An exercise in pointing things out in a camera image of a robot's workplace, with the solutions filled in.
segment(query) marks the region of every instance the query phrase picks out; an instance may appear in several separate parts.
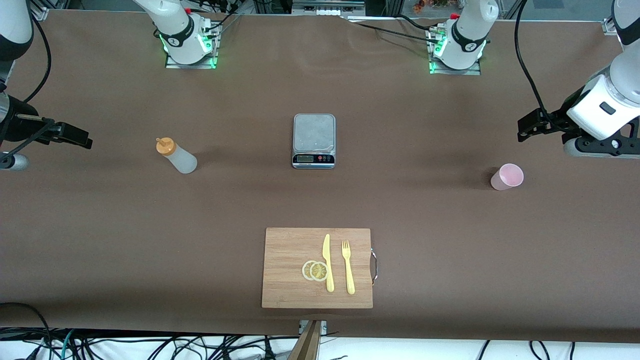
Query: orange bottle cap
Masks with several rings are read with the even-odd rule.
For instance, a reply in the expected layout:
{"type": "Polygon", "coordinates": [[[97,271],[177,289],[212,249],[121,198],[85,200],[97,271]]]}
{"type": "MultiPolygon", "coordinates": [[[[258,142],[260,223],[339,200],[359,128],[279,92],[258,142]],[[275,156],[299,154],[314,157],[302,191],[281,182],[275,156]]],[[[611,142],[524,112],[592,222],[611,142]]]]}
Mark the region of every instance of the orange bottle cap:
{"type": "Polygon", "coordinates": [[[171,138],[156,138],[156,150],[164,156],[169,156],[175,152],[176,145],[171,138]]]}

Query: teal cable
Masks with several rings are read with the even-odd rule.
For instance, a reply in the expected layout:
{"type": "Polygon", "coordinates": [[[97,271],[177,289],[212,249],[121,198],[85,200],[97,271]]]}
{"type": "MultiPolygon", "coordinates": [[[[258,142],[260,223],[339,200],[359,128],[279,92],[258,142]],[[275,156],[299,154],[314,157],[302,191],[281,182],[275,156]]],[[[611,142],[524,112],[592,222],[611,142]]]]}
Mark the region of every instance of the teal cable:
{"type": "Polygon", "coordinates": [[[62,343],[62,351],[60,352],[60,357],[62,358],[62,360],[64,360],[65,358],[65,352],[67,352],[67,344],[69,343],[69,338],[71,337],[71,334],[74,330],[75,329],[71,329],[71,331],[67,333],[67,336],[65,336],[65,341],[62,343]]]}

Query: cutting board handle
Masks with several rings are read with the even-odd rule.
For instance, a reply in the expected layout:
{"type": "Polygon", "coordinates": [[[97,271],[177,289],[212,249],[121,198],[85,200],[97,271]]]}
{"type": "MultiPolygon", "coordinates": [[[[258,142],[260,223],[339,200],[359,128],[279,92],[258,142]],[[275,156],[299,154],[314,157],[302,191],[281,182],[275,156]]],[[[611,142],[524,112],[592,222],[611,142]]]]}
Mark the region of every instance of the cutting board handle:
{"type": "Polygon", "coordinates": [[[371,247],[371,257],[373,257],[374,267],[376,270],[375,275],[371,277],[371,286],[374,286],[376,284],[376,279],[378,278],[378,257],[376,256],[376,253],[373,252],[373,247],[371,247]]]}

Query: metal handle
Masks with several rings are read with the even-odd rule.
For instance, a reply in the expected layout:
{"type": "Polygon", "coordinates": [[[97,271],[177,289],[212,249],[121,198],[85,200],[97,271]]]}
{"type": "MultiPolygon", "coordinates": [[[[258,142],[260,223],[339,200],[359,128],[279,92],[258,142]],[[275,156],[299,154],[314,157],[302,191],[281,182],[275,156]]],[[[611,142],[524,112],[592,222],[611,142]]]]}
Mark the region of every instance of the metal handle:
{"type": "Polygon", "coordinates": [[[374,275],[371,280],[371,286],[374,286],[376,284],[376,279],[378,278],[378,257],[376,256],[376,253],[373,252],[373,248],[371,248],[371,256],[373,256],[374,264],[376,265],[376,275],[374,275]]]}

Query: pink cup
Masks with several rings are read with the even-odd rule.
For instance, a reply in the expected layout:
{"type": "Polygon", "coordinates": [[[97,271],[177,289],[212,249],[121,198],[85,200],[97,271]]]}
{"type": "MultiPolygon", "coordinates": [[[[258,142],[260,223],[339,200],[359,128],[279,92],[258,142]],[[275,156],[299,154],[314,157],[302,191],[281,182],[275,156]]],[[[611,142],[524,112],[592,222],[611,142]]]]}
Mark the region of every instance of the pink cup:
{"type": "Polygon", "coordinates": [[[524,173],[518,165],[504,164],[491,178],[491,186],[496,190],[514,188],[524,180],[524,173]]]}

